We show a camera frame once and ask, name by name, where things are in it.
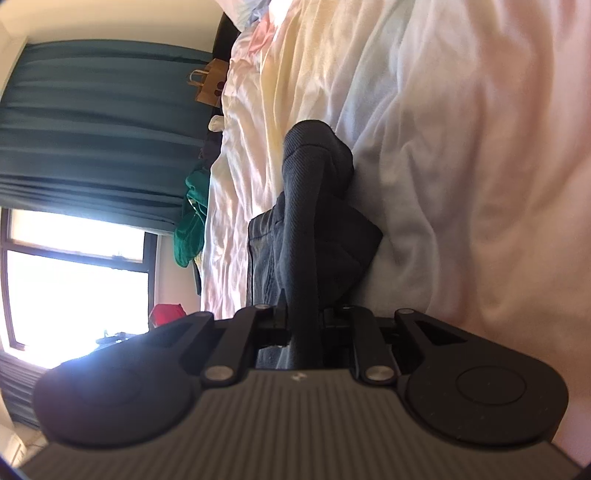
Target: circular pad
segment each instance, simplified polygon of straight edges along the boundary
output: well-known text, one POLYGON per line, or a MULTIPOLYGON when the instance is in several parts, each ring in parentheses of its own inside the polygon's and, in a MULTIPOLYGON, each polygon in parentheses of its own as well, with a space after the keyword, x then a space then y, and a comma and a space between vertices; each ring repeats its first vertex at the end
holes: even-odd
POLYGON ((457 378, 457 389, 469 400, 484 405, 507 405, 525 393, 525 382, 502 367, 476 367, 457 378))
POLYGON ((152 359, 139 349, 117 352, 118 346, 41 377, 34 409, 51 440, 99 448, 133 445, 165 432, 187 413, 193 387, 177 361, 152 359))

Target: ribbed gray surface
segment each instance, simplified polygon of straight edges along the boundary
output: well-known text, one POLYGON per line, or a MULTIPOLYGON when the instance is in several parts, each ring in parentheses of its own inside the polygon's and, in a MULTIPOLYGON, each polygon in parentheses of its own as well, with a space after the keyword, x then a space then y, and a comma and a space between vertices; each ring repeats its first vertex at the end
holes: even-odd
POLYGON ((188 418, 141 446, 108 452, 52 444, 32 480, 478 479, 567 480, 578 467, 548 443, 511 452, 450 445, 398 397, 348 371, 252 371, 206 392, 188 418))

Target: teal curtain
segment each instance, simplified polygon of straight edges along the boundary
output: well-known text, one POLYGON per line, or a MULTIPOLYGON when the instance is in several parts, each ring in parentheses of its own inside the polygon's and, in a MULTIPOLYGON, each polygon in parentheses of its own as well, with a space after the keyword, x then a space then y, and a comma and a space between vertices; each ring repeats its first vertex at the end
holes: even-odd
POLYGON ((0 206, 172 232, 212 108, 211 54, 83 40, 29 45, 0 100, 0 206))

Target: white wall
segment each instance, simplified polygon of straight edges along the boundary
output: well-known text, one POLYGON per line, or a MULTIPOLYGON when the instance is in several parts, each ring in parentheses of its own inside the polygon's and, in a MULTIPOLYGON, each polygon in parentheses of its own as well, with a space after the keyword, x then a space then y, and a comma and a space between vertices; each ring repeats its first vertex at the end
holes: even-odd
POLYGON ((0 21, 0 99, 26 41, 25 36, 9 35, 0 21))
POLYGON ((211 51, 222 10, 215 0, 4 0, 0 21, 29 42, 138 40, 211 51))
POLYGON ((191 265, 181 268, 176 264, 171 236, 158 237, 154 300, 154 303, 180 303, 187 313, 200 310, 193 268, 191 265))

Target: black cloth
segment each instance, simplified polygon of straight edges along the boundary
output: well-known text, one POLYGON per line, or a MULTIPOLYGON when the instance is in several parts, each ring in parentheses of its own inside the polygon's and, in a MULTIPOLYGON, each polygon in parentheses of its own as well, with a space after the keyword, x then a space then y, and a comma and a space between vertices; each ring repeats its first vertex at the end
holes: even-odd
MULTIPOLYGON (((318 313, 343 300, 368 269, 382 232, 345 201, 353 157, 328 125, 306 120, 284 141, 284 192, 248 226, 249 305, 285 290, 291 343, 282 367, 322 366, 318 313)), ((276 349, 259 367, 278 366, 276 349)))

